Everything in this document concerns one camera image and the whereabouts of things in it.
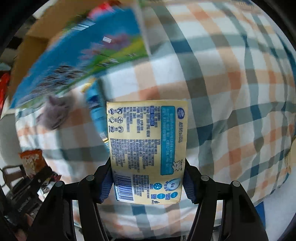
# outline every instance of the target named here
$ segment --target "orange snack bag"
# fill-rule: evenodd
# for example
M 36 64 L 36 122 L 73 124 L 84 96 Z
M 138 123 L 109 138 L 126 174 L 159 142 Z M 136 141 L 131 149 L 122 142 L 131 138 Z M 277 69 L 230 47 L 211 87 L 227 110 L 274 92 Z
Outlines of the orange snack bag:
M 24 151 L 19 153 L 19 156 L 30 179 L 41 171 L 43 167 L 47 166 L 40 149 Z

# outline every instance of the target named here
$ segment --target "metal screw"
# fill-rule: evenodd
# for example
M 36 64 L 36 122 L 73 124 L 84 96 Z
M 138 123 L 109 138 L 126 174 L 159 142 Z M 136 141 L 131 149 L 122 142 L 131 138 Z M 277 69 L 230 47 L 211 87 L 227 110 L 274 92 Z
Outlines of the metal screw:
M 235 187 L 239 187 L 240 186 L 240 183 L 238 182 L 238 181 L 233 181 L 233 186 L 235 186 Z
M 88 175 L 86 179 L 90 182 L 94 179 L 94 175 Z
M 58 182 L 56 182 L 56 187 L 60 187 L 60 186 L 62 186 L 63 185 L 63 182 L 62 181 L 58 181 Z
M 201 180 L 203 180 L 203 181 L 208 181 L 210 178 L 207 176 L 207 175 L 202 175 L 201 176 Z

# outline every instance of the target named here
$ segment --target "plaid tablecloth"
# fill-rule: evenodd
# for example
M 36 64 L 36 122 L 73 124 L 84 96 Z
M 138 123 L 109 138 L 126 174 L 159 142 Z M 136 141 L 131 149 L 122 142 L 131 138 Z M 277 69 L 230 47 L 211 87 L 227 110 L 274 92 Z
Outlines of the plaid tablecloth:
M 295 123 L 291 54 L 260 10 L 245 2 L 191 2 L 143 10 L 152 56 L 103 76 L 109 100 L 186 99 L 187 159 L 215 181 L 238 180 L 254 204 L 287 178 L 285 156 Z M 93 174 L 108 159 L 80 87 L 59 129 L 36 125 L 37 110 L 16 111 L 23 150 L 41 148 L 66 183 Z M 114 237 L 186 234 L 197 207 L 185 193 L 178 204 L 117 202 L 99 206 Z M 216 222 L 221 220 L 218 202 Z

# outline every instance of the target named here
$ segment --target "cardboard box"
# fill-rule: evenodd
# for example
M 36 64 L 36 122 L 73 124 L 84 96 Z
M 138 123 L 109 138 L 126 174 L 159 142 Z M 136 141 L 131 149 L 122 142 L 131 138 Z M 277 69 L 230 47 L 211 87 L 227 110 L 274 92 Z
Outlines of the cardboard box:
M 27 32 L 18 48 L 18 56 L 12 69 L 8 89 L 9 100 L 28 70 L 46 50 L 52 39 L 58 36 L 67 22 L 102 2 L 104 0 L 59 0 L 45 11 L 44 15 Z

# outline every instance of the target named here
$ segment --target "barcode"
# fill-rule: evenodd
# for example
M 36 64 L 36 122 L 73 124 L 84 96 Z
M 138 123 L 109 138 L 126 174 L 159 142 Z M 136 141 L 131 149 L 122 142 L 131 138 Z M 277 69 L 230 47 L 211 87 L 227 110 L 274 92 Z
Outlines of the barcode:
M 115 175 L 115 179 L 117 181 L 116 191 L 118 198 L 133 201 L 133 189 L 131 185 L 131 178 Z

